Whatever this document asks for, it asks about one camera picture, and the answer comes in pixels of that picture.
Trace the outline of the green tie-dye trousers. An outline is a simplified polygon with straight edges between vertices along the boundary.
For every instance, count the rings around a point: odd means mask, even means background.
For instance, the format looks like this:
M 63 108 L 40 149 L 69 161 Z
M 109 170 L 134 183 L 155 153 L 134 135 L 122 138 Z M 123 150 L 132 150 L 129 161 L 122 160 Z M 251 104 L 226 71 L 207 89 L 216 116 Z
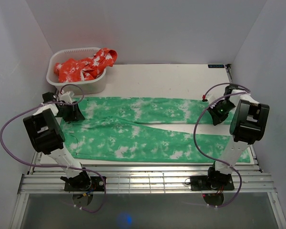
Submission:
M 88 97 L 79 103 L 85 120 L 61 122 L 66 148 L 76 159 L 120 162 L 209 163 L 228 144 L 227 135 L 184 133 L 156 124 L 210 125 L 199 100 Z

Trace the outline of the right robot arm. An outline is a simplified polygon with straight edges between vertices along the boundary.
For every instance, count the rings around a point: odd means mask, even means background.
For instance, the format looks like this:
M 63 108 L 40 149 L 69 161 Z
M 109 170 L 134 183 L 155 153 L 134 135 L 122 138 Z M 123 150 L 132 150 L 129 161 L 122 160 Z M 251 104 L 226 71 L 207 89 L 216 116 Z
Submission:
M 248 89 L 237 84 L 226 83 L 224 96 L 208 108 L 214 126 L 223 123 L 230 111 L 235 110 L 228 144 L 205 178 L 210 189 L 232 185 L 231 167 L 250 145 L 262 139 L 270 111 L 269 105 L 254 100 Z

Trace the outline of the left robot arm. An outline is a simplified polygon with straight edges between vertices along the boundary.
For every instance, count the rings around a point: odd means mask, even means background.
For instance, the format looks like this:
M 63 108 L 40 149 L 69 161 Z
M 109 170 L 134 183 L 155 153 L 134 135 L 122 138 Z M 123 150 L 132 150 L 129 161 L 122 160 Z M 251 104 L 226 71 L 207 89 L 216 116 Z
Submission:
M 65 122 L 85 120 L 72 91 L 59 95 L 48 92 L 42 95 L 43 106 L 31 116 L 25 117 L 23 123 L 31 144 L 36 152 L 42 152 L 62 166 L 66 176 L 61 179 L 74 189 L 88 190 L 92 180 L 82 165 L 76 161 L 65 146 L 65 135 L 57 118 Z

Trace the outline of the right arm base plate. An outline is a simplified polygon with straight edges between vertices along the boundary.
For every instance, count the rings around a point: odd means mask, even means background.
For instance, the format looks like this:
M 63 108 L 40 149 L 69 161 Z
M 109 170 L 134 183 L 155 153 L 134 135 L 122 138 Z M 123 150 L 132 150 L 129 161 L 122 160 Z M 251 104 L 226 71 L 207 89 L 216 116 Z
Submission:
M 207 175 L 190 176 L 184 184 L 189 185 L 192 191 L 232 191 L 235 189 L 231 175 L 224 179 L 211 179 Z

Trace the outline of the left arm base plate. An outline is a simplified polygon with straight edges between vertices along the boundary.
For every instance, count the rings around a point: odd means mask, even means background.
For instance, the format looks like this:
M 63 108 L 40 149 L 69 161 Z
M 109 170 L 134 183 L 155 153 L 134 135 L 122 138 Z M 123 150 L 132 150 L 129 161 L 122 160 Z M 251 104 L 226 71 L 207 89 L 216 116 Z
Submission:
M 91 176 L 91 185 L 89 189 L 80 189 L 72 187 L 70 184 L 65 183 L 63 190 L 68 192 L 88 192 L 88 191 L 95 191 L 95 192 L 102 192 L 105 189 L 105 184 L 107 181 L 107 177 L 103 176 L 103 180 L 100 177 Z

